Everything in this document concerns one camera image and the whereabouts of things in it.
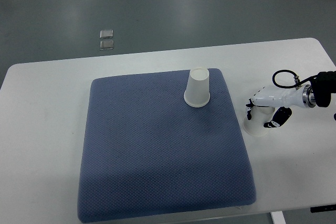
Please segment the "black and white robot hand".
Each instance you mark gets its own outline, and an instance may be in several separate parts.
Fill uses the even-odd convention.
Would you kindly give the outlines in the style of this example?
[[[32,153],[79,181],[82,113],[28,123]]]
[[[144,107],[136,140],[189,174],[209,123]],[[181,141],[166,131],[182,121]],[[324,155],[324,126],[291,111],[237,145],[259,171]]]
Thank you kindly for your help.
[[[245,121],[251,123],[258,118],[257,109],[267,111],[270,109],[272,118],[262,120],[259,123],[263,128],[277,128],[291,117],[292,106],[301,108],[314,108],[316,106],[315,97],[311,85],[300,86],[298,88],[279,88],[267,86],[256,92],[246,105]]]

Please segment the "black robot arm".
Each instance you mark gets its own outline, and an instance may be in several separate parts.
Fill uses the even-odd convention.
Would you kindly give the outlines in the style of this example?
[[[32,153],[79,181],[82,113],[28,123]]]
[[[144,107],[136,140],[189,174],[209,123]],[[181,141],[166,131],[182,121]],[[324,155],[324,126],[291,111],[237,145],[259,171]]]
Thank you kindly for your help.
[[[332,94],[335,94],[335,71],[319,72],[308,77],[302,83],[310,82],[303,89],[303,103],[309,108],[315,106],[327,108],[331,103]]]

